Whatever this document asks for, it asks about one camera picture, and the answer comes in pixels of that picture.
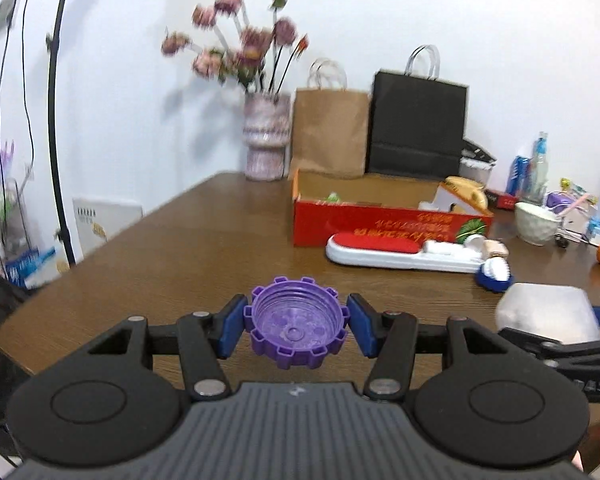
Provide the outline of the purple pink gadget pile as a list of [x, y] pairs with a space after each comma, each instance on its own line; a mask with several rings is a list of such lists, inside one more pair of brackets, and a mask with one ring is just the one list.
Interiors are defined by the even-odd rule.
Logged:
[[585, 191], [570, 179], [561, 178], [559, 190], [549, 192], [545, 206], [562, 218], [558, 230], [568, 240], [580, 243], [588, 230], [588, 224], [596, 211], [598, 198]]

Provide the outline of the white ceramic bowl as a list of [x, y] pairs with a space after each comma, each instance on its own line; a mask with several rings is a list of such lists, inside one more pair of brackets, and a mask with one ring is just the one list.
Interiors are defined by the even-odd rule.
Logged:
[[518, 237], [534, 246], [548, 243], [562, 225], [562, 218], [541, 206], [518, 202], [514, 213]]

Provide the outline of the dried pink flowers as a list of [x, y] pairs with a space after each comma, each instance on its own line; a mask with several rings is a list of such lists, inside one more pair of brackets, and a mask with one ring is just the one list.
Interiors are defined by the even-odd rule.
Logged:
[[183, 51], [196, 54], [192, 71], [201, 78], [219, 84], [236, 81], [245, 92], [278, 96], [282, 91], [289, 66], [306, 52], [309, 38], [300, 36], [290, 18], [279, 12], [288, 0], [271, 0], [271, 27], [258, 27], [250, 22], [246, 0], [214, 0], [198, 4], [192, 12], [196, 29], [210, 30], [218, 38], [217, 47], [201, 47], [185, 32], [166, 32], [160, 52], [170, 58]]

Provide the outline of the green spray bottle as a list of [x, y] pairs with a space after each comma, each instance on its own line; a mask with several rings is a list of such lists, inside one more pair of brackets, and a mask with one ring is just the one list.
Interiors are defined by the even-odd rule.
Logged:
[[336, 192], [331, 192], [329, 194], [329, 196], [326, 197], [326, 202], [327, 203], [333, 203], [333, 204], [340, 203], [341, 202], [341, 198], [340, 198], [340, 196]]

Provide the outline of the white red lint brush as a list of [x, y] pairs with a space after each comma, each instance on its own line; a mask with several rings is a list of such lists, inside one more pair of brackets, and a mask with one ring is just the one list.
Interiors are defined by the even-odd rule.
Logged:
[[463, 243], [425, 240], [419, 244], [408, 238], [351, 232], [333, 235], [325, 252], [334, 263], [361, 268], [475, 273], [483, 263], [482, 252], [467, 249]]

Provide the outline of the white ridged cap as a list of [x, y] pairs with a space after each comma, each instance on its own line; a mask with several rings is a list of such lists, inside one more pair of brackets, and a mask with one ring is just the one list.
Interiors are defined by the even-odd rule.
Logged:
[[507, 282], [510, 278], [509, 264], [503, 258], [486, 259], [481, 271], [487, 278], [497, 282]]

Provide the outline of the white square box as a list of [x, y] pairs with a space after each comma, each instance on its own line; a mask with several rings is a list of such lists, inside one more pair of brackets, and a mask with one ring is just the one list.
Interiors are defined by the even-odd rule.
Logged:
[[495, 324], [499, 330], [514, 328], [563, 344], [600, 340], [588, 294], [573, 286], [513, 284], [496, 306]]

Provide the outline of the yellow ceramic mug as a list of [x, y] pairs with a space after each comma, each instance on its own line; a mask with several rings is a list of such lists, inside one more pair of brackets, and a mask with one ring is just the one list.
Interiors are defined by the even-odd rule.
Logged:
[[484, 186], [477, 181], [464, 177], [447, 177], [444, 184], [460, 196], [465, 202], [471, 203], [476, 209], [486, 210], [488, 200], [484, 192]]

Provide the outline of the white round cap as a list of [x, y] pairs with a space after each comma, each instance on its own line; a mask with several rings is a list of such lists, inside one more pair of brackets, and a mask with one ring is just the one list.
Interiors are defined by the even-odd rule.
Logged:
[[467, 249], [473, 250], [474, 252], [482, 252], [486, 238], [480, 234], [469, 235], [464, 240], [463, 246]]

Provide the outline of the red cardboard box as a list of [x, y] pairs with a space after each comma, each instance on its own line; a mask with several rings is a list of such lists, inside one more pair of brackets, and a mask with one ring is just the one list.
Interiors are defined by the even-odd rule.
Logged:
[[[340, 203], [327, 203], [336, 192]], [[340, 232], [463, 243], [486, 235], [491, 211], [476, 209], [444, 182], [366, 174], [343, 179], [300, 170], [291, 182], [292, 240], [298, 247], [324, 246]]]

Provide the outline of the blue gear-shaped lid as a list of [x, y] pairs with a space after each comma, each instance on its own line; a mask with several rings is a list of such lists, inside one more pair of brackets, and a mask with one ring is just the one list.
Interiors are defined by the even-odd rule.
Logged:
[[500, 294], [514, 284], [514, 277], [505, 258], [491, 257], [479, 266], [475, 281], [480, 287]]

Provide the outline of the blue soda can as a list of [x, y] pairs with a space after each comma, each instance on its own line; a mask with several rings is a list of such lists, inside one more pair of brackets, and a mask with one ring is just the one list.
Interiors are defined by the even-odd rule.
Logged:
[[506, 184], [506, 193], [510, 196], [518, 196], [524, 186], [526, 178], [529, 157], [517, 155], [509, 168], [509, 175]]

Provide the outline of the pink textured vase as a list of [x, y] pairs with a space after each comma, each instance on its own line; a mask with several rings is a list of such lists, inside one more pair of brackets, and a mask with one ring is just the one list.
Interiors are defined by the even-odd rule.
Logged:
[[291, 140], [291, 97], [288, 93], [248, 93], [244, 105], [247, 145], [245, 175], [256, 181], [276, 181], [285, 175]]

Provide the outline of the purple gear-shaped lid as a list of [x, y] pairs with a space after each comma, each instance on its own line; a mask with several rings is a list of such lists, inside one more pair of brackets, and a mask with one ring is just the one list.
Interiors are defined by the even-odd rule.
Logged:
[[313, 279], [286, 276], [258, 286], [242, 310], [252, 351], [281, 370], [304, 366], [315, 370], [347, 339], [348, 307], [336, 289]]

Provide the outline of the black paper bag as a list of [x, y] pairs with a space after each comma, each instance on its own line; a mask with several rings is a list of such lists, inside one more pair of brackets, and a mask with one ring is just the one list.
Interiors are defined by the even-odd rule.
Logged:
[[373, 81], [365, 171], [443, 180], [456, 176], [464, 145], [468, 88], [439, 78], [440, 53], [417, 47], [402, 73]]

